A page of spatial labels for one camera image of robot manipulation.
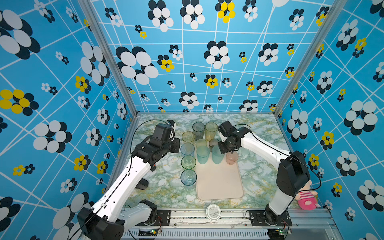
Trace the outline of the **pink dotted glass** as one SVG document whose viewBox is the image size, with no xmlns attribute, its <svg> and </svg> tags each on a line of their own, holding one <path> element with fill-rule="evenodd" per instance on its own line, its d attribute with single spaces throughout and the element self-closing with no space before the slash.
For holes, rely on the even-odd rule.
<svg viewBox="0 0 384 240">
<path fill-rule="evenodd" d="M 234 165 L 239 159 L 239 155 L 236 151 L 226 154 L 226 162 L 228 165 Z"/>
</svg>

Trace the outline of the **small grey glass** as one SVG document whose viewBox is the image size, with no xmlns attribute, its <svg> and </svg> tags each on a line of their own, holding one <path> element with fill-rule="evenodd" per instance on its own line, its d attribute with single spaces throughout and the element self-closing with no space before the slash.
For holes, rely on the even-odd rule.
<svg viewBox="0 0 384 240">
<path fill-rule="evenodd" d="M 213 148 L 214 148 L 215 146 L 218 145 L 218 142 L 220 142 L 220 140 L 218 140 L 218 139 L 211 139 L 211 140 L 209 141 L 209 148 L 210 148 L 210 151 L 212 151 Z"/>
</svg>

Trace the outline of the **teal glass lowest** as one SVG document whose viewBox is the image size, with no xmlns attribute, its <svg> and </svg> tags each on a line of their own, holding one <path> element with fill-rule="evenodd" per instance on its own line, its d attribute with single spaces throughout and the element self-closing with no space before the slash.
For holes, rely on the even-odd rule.
<svg viewBox="0 0 384 240">
<path fill-rule="evenodd" d="M 215 164 L 220 164 L 224 158 L 224 154 L 221 153 L 218 145 L 212 149 L 212 159 Z"/>
</svg>

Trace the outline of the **teal glass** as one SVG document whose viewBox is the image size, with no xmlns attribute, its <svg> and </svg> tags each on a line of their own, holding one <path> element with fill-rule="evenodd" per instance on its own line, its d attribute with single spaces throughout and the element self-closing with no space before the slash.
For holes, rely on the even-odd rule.
<svg viewBox="0 0 384 240">
<path fill-rule="evenodd" d="M 210 156 L 210 149 L 206 146 L 200 146 L 197 148 L 197 158 L 201 165 L 207 163 Z"/>
</svg>

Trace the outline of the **light green short glass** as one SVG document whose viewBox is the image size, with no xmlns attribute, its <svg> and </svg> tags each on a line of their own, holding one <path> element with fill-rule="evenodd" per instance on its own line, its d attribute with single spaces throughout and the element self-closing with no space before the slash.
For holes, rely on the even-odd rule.
<svg viewBox="0 0 384 240">
<path fill-rule="evenodd" d="M 196 147 L 206 147 L 207 146 L 207 141 L 205 139 L 199 139 L 196 141 Z"/>
</svg>

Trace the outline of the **blue short glass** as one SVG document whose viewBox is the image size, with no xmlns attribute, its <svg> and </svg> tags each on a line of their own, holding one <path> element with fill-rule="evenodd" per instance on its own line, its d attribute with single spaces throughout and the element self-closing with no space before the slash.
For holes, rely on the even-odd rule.
<svg viewBox="0 0 384 240">
<path fill-rule="evenodd" d="M 184 156 L 193 156 L 195 152 L 195 146 L 192 143 L 184 143 L 181 145 L 180 151 Z"/>
</svg>

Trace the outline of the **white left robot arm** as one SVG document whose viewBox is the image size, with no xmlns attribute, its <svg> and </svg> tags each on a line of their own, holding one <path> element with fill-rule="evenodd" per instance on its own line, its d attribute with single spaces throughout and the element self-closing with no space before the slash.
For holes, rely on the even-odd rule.
<svg viewBox="0 0 384 240">
<path fill-rule="evenodd" d="M 119 240 L 124 231 L 139 223 L 156 220 L 157 205 L 144 200 L 122 212 L 127 199 L 151 168 L 168 153 L 180 151 L 180 140 L 141 142 L 135 147 L 131 162 L 110 189 L 94 206 L 82 208 L 78 214 L 83 240 Z"/>
</svg>

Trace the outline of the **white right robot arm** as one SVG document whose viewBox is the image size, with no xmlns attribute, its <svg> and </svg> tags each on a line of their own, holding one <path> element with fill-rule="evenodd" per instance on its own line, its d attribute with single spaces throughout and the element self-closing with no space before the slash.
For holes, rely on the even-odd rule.
<svg viewBox="0 0 384 240">
<path fill-rule="evenodd" d="M 218 127 L 220 138 L 219 150 L 222 154 L 231 153 L 240 148 L 247 149 L 266 160 L 277 171 L 277 190 L 265 208 L 265 218 L 274 225 L 286 212 L 298 193 L 310 183 L 311 176 L 304 155 L 290 152 L 261 139 L 249 128 L 234 127 L 226 121 Z"/>
</svg>

